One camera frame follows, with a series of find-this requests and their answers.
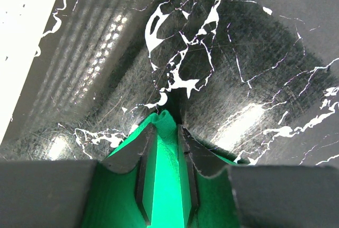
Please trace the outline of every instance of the fluorescent light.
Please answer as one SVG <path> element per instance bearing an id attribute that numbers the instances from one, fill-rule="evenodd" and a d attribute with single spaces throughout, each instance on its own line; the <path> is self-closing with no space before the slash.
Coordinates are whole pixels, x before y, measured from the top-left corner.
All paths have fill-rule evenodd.
<path id="1" fill-rule="evenodd" d="M 251 103 L 241 111 L 230 116 L 213 138 L 214 144 L 232 151 L 244 134 L 253 127 L 264 114 L 262 105 Z"/>
<path id="2" fill-rule="evenodd" d="M 0 0 L 0 143 L 11 121 L 55 0 Z"/>
<path id="3" fill-rule="evenodd" d="M 48 156 L 50 157 L 51 160 L 56 160 L 65 146 L 67 145 L 67 142 L 64 138 L 62 137 L 54 137 L 52 139 L 52 147 L 48 152 Z"/>

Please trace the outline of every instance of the white streak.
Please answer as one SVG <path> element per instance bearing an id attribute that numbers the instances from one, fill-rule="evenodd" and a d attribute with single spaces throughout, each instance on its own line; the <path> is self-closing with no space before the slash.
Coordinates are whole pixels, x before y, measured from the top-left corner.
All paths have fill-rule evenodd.
<path id="1" fill-rule="evenodd" d="M 321 161 L 321 162 L 316 163 L 316 165 L 319 165 L 319 164 L 321 164 L 321 163 L 328 163 L 330 160 L 335 159 L 335 158 L 337 158 L 337 157 L 339 157 L 339 155 L 331 156 L 330 158 L 328 158 L 328 159 L 325 160 L 325 161 Z"/>
<path id="2" fill-rule="evenodd" d="M 306 159 L 306 157 L 307 157 L 307 155 L 308 155 L 308 153 L 309 152 L 311 152 L 316 146 L 318 146 L 318 144 L 317 145 L 315 145 L 315 146 L 313 146 L 309 151 L 307 151 L 306 153 L 304 153 L 305 154 L 305 156 L 304 156 L 304 158 L 301 160 L 301 162 L 299 163 L 299 165 L 302 165 L 302 163 L 304 162 L 304 160 Z"/>
<path id="3" fill-rule="evenodd" d="M 269 8 L 267 8 L 267 7 L 265 7 L 265 6 L 263 6 L 263 10 L 264 10 L 264 12 L 265 13 L 267 13 L 268 15 L 272 15 L 272 10 L 271 9 L 269 9 Z"/>
<path id="4" fill-rule="evenodd" d="M 285 111 L 285 113 L 282 115 L 281 119 L 278 122 L 278 125 L 281 124 L 281 122 L 283 121 L 284 117 L 288 114 L 288 111 Z"/>

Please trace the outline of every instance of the gray surface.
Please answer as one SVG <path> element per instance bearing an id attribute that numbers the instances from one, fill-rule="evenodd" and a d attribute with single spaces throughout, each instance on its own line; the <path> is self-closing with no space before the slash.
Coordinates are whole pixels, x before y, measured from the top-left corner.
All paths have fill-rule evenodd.
<path id="1" fill-rule="evenodd" d="M 157 30 L 164 41 L 149 58 L 147 22 L 166 1 L 160 8 L 169 16 Z M 212 21 L 197 36 L 218 1 L 79 0 L 72 11 L 76 0 L 69 0 L 59 31 L 40 43 L 42 54 L 33 62 L 0 154 L 6 160 L 103 159 L 117 146 L 114 137 L 124 139 L 156 110 L 143 104 L 156 103 L 160 89 L 173 83 L 178 51 L 187 47 L 184 35 L 203 41 L 213 65 L 203 44 L 188 44 L 179 75 L 199 80 L 199 91 L 188 99 L 186 85 L 171 94 L 191 133 L 253 164 L 339 166 L 339 100 L 326 91 L 338 86 L 335 1 L 222 0 L 216 34 Z M 127 18 L 123 29 L 93 84 L 83 86 L 88 70 L 95 70 L 107 22 L 118 15 Z M 53 23 L 51 18 L 47 29 Z M 114 140 L 95 141 L 103 136 Z M 51 157 L 60 139 L 67 144 Z"/>
<path id="2" fill-rule="evenodd" d="M 339 173 L 331 167 L 229 167 L 245 227 L 337 227 Z"/>
<path id="3" fill-rule="evenodd" d="M 1 227 L 79 227 L 96 161 L 0 163 Z"/>

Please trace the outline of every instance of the black and white marble pattern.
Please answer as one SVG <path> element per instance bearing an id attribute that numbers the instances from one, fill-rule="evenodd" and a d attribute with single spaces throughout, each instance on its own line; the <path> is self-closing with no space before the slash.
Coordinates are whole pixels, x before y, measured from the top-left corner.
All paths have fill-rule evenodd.
<path id="1" fill-rule="evenodd" d="M 0 154 L 103 159 L 173 101 L 236 160 L 339 166 L 338 15 L 336 0 L 57 0 Z"/>

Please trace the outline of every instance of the white paint splatter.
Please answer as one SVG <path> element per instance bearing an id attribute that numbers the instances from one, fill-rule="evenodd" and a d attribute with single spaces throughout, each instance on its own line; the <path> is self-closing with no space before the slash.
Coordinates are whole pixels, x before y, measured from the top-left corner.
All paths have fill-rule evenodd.
<path id="1" fill-rule="evenodd" d="M 265 13 L 267 13 L 268 15 L 272 15 L 273 11 L 265 6 L 263 6 L 263 10 Z"/>
<path id="2" fill-rule="evenodd" d="M 170 15 L 169 13 L 164 15 L 162 13 L 161 9 L 160 9 L 160 7 L 163 4 L 167 4 L 167 3 L 169 3 L 169 1 L 159 4 L 157 10 L 151 15 L 151 17 L 149 18 L 149 20 L 146 24 L 145 40 L 146 40 L 146 46 L 147 46 L 147 49 L 148 49 L 148 52 L 149 52 L 149 56 L 148 56 L 149 58 L 150 58 L 152 50 L 154 50 L 156 47 L 158 47 L 164 41 L 164 39 L 158 39 L 157 38 L 157 32 L 158 32 L 160 26 L 162 25 L 162 23 L 164 23 L 164 21 Z M 152 23 L 153 23 L 153 21 L 156 17 L 159 17 L 159 20 L 157 21 L 157 23 L 154 27 L 153 33 L 151 33 L 151 26 L 152 26 Z"/>
<path id="3" fill-rule="evenodd" d="M 155 72 L 156 70 L 159 69 L 159 67 L 157 67 L 155 64 L 153 64 L 152 61 L 150 62 L 150 65 L 151 65 L 151 67 L 153 69 L 153 72 Z"/>
<path id="4" fill-rule="evenodd" d="M 337 157 L 339 157 L 339 155 L 331 156 L 331 157 L 329 157 L 327 160 L 324 160 L 324 161 L 321 161 L 321 162 L 316 163 L 316 165 L 319 165 L 319 164 L 322 164 L 322 163 L 328 163 L 330 160 L 335 159 L 335 158 L 337 158 Z"/>
<path id="5" fill-rule="evenodd" d="M 189 19 L 189 13 L 184 11 L 184 10 L 181 10 L 182 14 L 184 15 L 184 17 L 188 20 Z"/>
<path id="6" fill-rule="evenodd" d="M 306 159 L 306 157 L 307 157 L 307 155 L 308 155 L 308 153 L 309 152 L 311 152 L 316 146 L 318 146 L 318 144 L 317 145 L 315 145 L 315 146 L 313 146 L 309 151 L 307 151 L 306 153 L 304 153 L 305 154 L 305 156 L 304 156 L 304 158 L 301 160 L 301 162 L 299 163 L 299 165 L 302 165 L 302 163 L 304 162 L 304 160 Z"/>
<path id="7" fill-rule="evenodd" d="M 278 122 L 278 125 L 280 125 L 282 123 L 282 121 L 284 120 L 285 116 L 288 114 L 288 111 L 285 111 L 285 113 L 282 115 L 281 119 Z"/>
<path id="8" fill-rule="evenodd" d="M 329 87 L 328 89 L 326 89 L 326 93 L 324 94 L 324 96 L 326 97 L 330 97 L 330 96 L 335 96 L 337 95 L 339 91 L 339 87 Z"/>
<path id="9" fill-rule="evenodd" d="M 331 106 L 327 104 L 324 107 L 328 107 L 329 112 L 328 113 L 323 113 L 321 115 L 316 115 L 315 118 L 311 119 L 308 123 L 306 123 L 304 126 L 296 127 L 295 129 L 292 129 L 289 126 L 283 126 L 281 128 L 275 128 L 275 129 L 266 129 L 263 134 L 267 135 L 268 133 L 277 133 L 273 136 L 273 138 L 281 136 L 281 137 L 288 137 L 291 138 L 296 134 L 303 133 L 307 128 L 313 128 L 314 126 L 320 124 L 324 119 L 328 118 L 332 114 L 335 113 L 335 107 L 339 104 L 339 102 L 333 103 Z"/>
<path id="10" fill-rule="evenodd" d="M 81 140 L 81 136 L 79 135 L 79 133 L 83 134 L 82 136 L 84 137 L 84 142 Z M 121 131 L 118 131 L 116 129 L 114 129 L 114 130 L 107 129 L 107 130 L 100 131 L 100 132 L 97 132 L 97 133 L 91 133 L 88 130 L 75 128 L 74 135 L 76 136 L 76 139 L 75 139 L 76 143 L 80 147 L 82 147 L 83 153 L 85 153 L 90 159 L 93 159 L 93 158 L 92 158 L 91 155 L 89 155 L 86 152 L 85 146 L 87 144 L 98 145 L 101 140 L 106 140 L 106 141 L 111 143 L 110 147 L 116 148 L 126 138 L 126 135 L 124 133 L 122 133 Z"/>
<path id="11" fill-rule="evenodd" d="M 164 93 L 165 88 L 163 87 L 162 89 L 160 89 L 160 100 L 156 103 L 148 103 L 148 104 L 143 104 L 145 107 L 151 109 L 156 107 L 157 105 L 162 106 L 165 105 L 165 103 L 167 102 L 167 94 Z"/>

